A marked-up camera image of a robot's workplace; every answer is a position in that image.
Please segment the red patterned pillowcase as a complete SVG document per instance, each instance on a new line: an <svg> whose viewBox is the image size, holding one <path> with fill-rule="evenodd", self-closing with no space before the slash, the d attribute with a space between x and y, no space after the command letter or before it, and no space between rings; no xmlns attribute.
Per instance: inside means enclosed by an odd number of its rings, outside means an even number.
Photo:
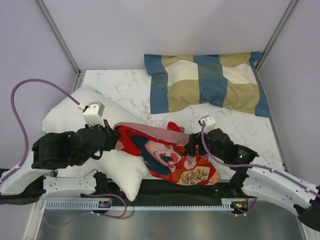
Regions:
<svg viewBox="0 0 320 240"><path fill-rule="evenodd" d="M120 136L116 149L142 157L156 178L182 186L214 185L221 180L198 145L194 156L188 153L189 135L173 122L166 129L132 122L119 122L113 128Z"/></svg>

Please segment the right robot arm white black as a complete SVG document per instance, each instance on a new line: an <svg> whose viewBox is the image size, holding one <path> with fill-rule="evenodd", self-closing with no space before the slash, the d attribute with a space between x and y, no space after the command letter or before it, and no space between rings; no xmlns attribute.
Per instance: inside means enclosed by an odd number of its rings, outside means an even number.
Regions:
<svg viewBox="0 0 320 240"><path fill-rule="evenodd" d="M191 155L208 155L230 168L228 191L233 197L243 194L277 205L297 216L307 227L320 230L320 187L297 178L266 161L254 150L233 143L221 129L192 133L184 146Z"/></svg>

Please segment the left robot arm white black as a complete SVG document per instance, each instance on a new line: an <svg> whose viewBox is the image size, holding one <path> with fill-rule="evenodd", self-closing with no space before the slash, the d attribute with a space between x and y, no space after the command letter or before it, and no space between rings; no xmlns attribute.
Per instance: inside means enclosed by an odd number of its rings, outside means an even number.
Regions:
<svg viewBox="0 0 320 240"><path fill-rule="evenodd" d="M42 197L105 197L110 190L102 172L83 177L51 176L54 171L100 160L115 150L120 135L107 121L78 131L47 133L11 169L0 171L1 205L29 205Z"/></svg>

